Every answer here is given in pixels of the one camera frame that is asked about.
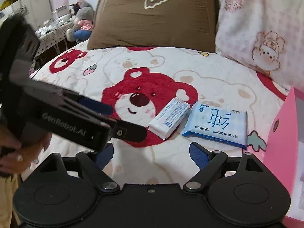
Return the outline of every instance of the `red bear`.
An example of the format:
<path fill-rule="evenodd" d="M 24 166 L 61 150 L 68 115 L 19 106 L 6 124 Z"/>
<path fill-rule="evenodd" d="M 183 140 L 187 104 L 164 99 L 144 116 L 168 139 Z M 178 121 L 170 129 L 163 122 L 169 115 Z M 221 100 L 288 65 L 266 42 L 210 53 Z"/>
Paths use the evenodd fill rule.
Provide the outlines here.
<path fill-rule="evenodd" d="M 149 68 L 129 69 L 124 79 L 103 91 L 101 102 L 112 105 L 113 117 L 148 128 L 153 118 L 175 96 L 191 106 L 198 100 L 196 89 L 186 83 L 175 82 L 161 73 L 150 73 Z M 129 142 L 133 147 L 145 147 L 162 143 L 163 140 L 148 131 L 141 142 Z"/>
<path fill-rule="evenodd" d="M 69 50 L 51 63 L 49 67 L 50 72 L 52 74 L 55 74 L 59 71 L 62 71 L 71 65 L 76 59 L 84 57 L 86 54 L 86 51 L 76 49 Z"/>

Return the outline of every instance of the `pink pillow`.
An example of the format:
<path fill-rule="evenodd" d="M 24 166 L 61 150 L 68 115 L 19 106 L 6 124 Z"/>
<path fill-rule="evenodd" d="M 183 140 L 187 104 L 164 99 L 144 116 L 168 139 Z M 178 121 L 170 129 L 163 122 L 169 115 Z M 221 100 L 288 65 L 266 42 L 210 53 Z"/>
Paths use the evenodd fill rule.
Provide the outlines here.
<path fill-rule="evenodd" d="M 217 53 L 304 91 L 304 0 L 219 0 Z"/>

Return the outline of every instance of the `blue wipes package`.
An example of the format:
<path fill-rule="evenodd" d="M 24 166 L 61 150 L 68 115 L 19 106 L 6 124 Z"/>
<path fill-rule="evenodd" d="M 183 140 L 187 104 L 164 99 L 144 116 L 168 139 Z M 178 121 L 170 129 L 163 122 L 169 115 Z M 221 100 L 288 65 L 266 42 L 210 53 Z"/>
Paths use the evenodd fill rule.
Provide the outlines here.
<path fill-rule="evenodd" d="M 247 113 L 196 102 L 182 135 L 198 135 L 246 149 Z"/>

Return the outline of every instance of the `pink box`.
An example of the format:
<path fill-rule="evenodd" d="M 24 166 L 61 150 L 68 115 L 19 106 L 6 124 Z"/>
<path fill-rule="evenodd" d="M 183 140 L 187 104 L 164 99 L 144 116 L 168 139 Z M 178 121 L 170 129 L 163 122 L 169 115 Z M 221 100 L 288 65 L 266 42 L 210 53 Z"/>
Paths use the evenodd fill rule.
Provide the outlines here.
<path fill-rule="evenodd" d="M 291 196 L 284 220 L 288 228 L 304 227 L 304 93 L 292 88 L 268 136 L 263 163 Z"/>

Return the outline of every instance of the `white heart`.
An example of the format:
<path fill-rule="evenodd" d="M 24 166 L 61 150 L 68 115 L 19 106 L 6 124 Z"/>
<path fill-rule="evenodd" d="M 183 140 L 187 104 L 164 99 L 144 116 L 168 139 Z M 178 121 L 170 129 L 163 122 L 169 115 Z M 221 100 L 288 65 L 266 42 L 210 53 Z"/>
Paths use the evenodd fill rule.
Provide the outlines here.
<path fill-rule="evenodd" d="M 176 97 L 185 102 L 187 102 L 190 99 L 189 96 L 187 96 L 186 91 L 184 89 L 178 89 L 176 92 Z"/>
<path fill-rule="evenodd" d="M 142 74 L 142 72 L 138 71 L 138 72 L 131 73 L 130 76 L 133 78 L 137 78 L 137 77 L 141 76 L 141 74 Z"/>

